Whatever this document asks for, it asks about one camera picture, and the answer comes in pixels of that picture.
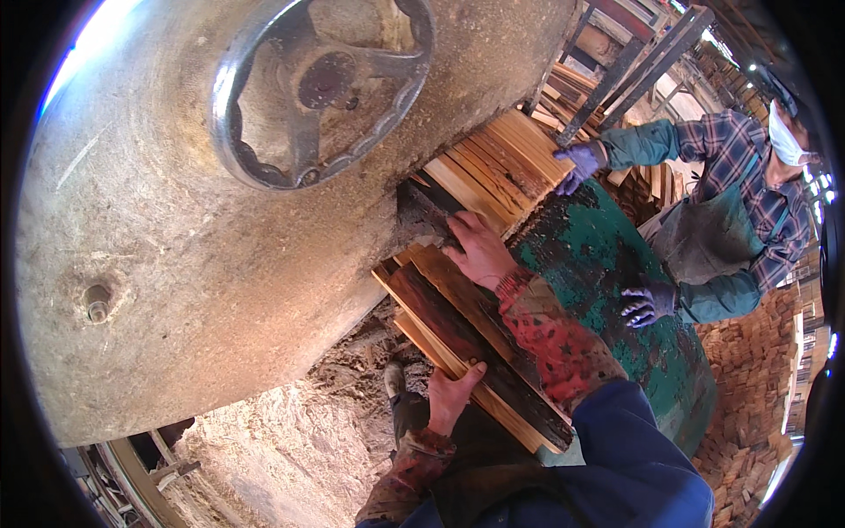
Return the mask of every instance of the white face mask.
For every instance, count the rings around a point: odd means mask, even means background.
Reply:
[[[775,150],[775,154],[777,154],[777,157],[782,162],[791,166],[806,165],[806,163],[800,162],[801,156],[805,154],[810,155],[811,153],[801,148],[798,140],[789,132],[789,128],[783,124],[780,116],[777,115],[774,100],[769,105],[769,139],[771,140],[771,147]]]

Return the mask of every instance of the gloved hand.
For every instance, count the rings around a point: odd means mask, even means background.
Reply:
[[[552,155],[555,160],[570,159],[575,163],[575,168],[572,169],[566,178],[555,189],[555,193],[560,196],[565,194],[569,196],[581,185],[581,182],[592,175],[593,172],[601,168],[604,161],[599,161],[602,158],[601,147],[598,146],[597,141],[589,141],[587,143],[579,143],[570,146],[568,149],[555,150]]]
[[[640,273],[641,288],[627,288],[622,291],[625,297],[631,297],[631,303],[622,310],[625,323],[633,328],[641,328],[663,317],[675,314],[675,285],[652,280],[645,273]]]

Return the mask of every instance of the person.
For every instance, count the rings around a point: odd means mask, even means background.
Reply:
[[[537,367],[545,395],[568,413],[586,465],[543,467],[475,404],[479,362],[449,380],[439,369],[428,400],[384,370],[397,452],[356,517],[357,528],[709,526],[713,494],[657,429],[642,389],[604,342],[567,313],[549,284],[519,267],[483,218],[448,220],[461,245],[445,253],[493,291],[499,313]]]
[[[638,229],[675,284],[641,275],[640,287],[622,292],[630,300],[622,311],[627,325],[641,327],[676,313],[686,323],[750,313],[798,261],[812,222],[802,172],[820,158],[808,151],[816,137],[809,108],[788,92],[784,97],[792,112],[773,98],[767,130],[726,110],[677,125],[661,119],[611,129],[554,153],[577,165],[558,194],[572,194],[603,167],[677,158],[705,163],[689,197]]]

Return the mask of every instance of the red patterned sleeve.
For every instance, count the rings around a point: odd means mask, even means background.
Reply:
[[[423,503],[428,487],[446,469],[455,454],[455,445],[427,427],[408,431],[399,440],[393,467],[376,482],[355,524],[368,519],[391,520],[401,524]]]
[[[499,282],[496,297],[505,325],[537,367],[540,388],[563,412],[571,416],[606,382],[628,379],[602,338],[564,310],[539,275],[512,271]]]

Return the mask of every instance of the purple glove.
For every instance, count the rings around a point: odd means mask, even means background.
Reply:
[[[564,178],[564,180],[555,189],[555,193],[560,196],[565,194],[569,196],[581,185],[581,182],[586,180],[597,171],[599,167],[598,158],[596,155],[598,147],[597,141],[590,141],[588,143],[574,144],[568,149],[555,150],[552,155],[555,160],[566,160],[567,158],[575,163],[575,168]]]
[[[622,310],[622,317],[628,319],[627,326],[641,328],[663,317],[675,314],[675,295],[678,288],[660,280],[651,280],[640,273],[642,288],[628,288],[622,291],[632,302]]]

